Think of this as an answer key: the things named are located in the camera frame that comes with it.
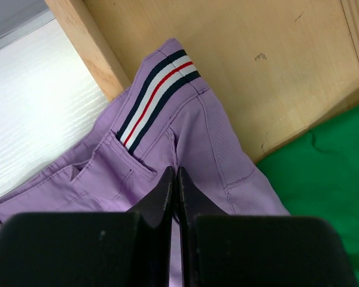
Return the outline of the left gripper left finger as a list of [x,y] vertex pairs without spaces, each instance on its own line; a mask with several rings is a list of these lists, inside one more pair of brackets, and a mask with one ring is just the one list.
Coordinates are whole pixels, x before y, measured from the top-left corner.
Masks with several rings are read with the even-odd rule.
[[0,286],[168,286],[175,172],[126,212],[21,213],[0,229]]

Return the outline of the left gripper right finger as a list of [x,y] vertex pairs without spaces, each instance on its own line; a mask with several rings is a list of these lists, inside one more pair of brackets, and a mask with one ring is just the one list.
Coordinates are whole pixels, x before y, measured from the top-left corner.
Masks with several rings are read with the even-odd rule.
[[178,171],[184,286],[357,286],[339,235],[305,216],[228,215]]

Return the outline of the purple trousers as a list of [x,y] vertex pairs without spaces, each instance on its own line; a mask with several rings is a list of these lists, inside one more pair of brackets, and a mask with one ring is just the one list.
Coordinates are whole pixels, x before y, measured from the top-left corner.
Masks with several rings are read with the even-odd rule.
[[174,39],[148,56],[92,131],[0,198],[0,224],[20,212],[124,211],[168,166],[232,215],[286,215],[242,151],[221,103]]

